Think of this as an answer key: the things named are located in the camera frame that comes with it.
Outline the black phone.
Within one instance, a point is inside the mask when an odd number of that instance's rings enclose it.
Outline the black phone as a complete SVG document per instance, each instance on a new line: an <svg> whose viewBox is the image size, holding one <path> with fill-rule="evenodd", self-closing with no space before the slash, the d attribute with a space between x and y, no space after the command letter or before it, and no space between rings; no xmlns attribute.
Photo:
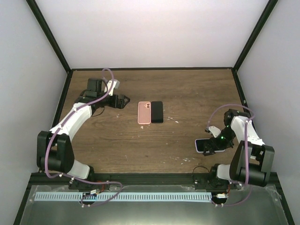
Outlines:
<svg viewBox="0 0 300 225"><path fill-rule="evenodd" d="M197 153L202 153L204 151L215 151L215 153L224 152L225 150L220 150L217 147L211 146L211 140L209 138L196 139L195 140L195 149Z"/></svg>

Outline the pink phone case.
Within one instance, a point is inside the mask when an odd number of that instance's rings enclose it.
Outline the pink phone case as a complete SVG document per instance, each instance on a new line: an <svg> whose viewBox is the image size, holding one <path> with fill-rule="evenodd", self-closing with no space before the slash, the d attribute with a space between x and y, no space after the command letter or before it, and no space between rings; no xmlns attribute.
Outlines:
<svg viewBox="0 0 300 225"><path fill-rule="evenodd" d="M140 125L151 123L151 102L140 101L138 103L137 122Z"/></svg>

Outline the black smartphone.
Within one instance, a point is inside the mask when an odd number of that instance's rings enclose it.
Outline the black smartphone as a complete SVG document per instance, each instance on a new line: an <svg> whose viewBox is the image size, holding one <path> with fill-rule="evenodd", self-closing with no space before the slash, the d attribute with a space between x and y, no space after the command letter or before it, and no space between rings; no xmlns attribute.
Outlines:
<svg viewBox="0 0 300 225"><path fill-rule="evenodd" d="M152 101L151 102L151 123L163 123L163 102Z"/></svg>

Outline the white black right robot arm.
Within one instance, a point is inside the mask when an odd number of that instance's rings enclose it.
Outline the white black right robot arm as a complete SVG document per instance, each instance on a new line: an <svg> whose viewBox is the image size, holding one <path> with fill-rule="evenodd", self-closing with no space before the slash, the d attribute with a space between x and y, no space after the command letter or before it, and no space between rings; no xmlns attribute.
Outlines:
<svg viewBox="0 0 300 225"><path fill-rule="evenodd" d="M201 153L210 156L234 146L237 150L228 165L216 164L208 177L209 185L218 189L225 180L242 182L245 185L264 187L269 182L275 150L258 136L253 127L251 115L247 112L229 109L224 113L224 125L221 130L208 122L205 131L212 137L205 139Z"/></svg>

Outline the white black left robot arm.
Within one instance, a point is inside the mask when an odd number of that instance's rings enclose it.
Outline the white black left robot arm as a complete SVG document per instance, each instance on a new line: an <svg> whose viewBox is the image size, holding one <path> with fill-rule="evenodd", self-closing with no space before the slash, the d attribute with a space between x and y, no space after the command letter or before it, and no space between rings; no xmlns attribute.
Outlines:
<svg viewBox="0 0 300 225"><path fill-rule="evenodd" d="M87 88L75 100L70 112L49 131L41 131L37 136L37 166L44 172L56 171L79 178L85 189L95 186L96 178L89 165L75 159L72 140L80 127L93 116L98 108L123 109L130 98L114 94L118 80L104 81L90 78Z"/></svg>

